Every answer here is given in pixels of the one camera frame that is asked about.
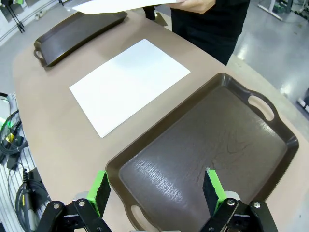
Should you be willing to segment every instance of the tray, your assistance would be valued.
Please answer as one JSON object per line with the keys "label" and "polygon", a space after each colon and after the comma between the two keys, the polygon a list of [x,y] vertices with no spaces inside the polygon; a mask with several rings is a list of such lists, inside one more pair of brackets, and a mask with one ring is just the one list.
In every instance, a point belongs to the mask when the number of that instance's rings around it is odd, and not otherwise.
{"label": "tray", "polygon": [[88,41],[121,23],[126,12],[83,14],[77,12],[34,42],[34,56],[43,67],[57,64]]}
{"label": "tray", "polygon": [[[249,103],[251,96],[265,102],[271,121]],[[221,73],[113,158],[106,170],[134,227],[145,229],[134,217],[136,205],[159,230],[197,232],[210,217],[202,191],[206,167],[217,171],[225,190],[249,203],[266,199],[297,150],[297,138],[274,105]]]}

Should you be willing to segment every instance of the metal screw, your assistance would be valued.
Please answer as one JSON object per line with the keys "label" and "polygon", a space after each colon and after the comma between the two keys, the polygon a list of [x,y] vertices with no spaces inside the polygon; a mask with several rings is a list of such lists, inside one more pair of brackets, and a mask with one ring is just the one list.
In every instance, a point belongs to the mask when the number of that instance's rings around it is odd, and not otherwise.
{"label": "metal screw", "polygon": [[58,203],[54,204],[54,209],[58,209],[60,205]]}
{"label": "metal screw", "polygon": [[85,205],[85,202],[84,202],[84,201],[80,201],[80,202],[78,203],[78,205],[79,205],[79,206],[84,206],[84,205]]}
{"label": "metal screw", "polygon": [[254,206],[255,208],[260,208],[260,207],[261,207],[261,205],[260,205],[259,202],[255,202],[255,203],[253,204],[253,206]]}
{"label": "metal screw", "polygon": [[233,206],[233,205],[235,205],[235,202],[233,200],[227,200],[227,204],[229,206]]}

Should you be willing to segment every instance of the table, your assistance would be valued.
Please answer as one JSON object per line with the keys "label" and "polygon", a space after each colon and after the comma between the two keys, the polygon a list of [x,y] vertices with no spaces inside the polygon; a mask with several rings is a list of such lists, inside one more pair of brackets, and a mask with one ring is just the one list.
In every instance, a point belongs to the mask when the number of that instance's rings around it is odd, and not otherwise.
{"label": "table", "polygon": [[[69,87],[144,38],[191,73],[102,139]],[[33,49],[33,46],[26,49],[13,65],[18,106],[44,184],[53,200],[65,204],[70,203],[77,193],[88,191],[98,170],[104,170],[111,158],[217,73],[230,74],[244,86],[274,99],[275,106],[283,105],[282,100],[277,102],[279,93],[262,77],[250,79],[233,73],[183,38],[133,12],[128,12],[124,23],[93,39],[55,67],[42,68],[33,56]],[[296,111],[292,107],[288,109],[292,113],[293,110]],[[300,144],[293,162],[267,199],[282,231],[309,189],[306,180],[309,145],[280,108],[279,113]],[[103,218],[115,232],[133,229],[113,190]]]}

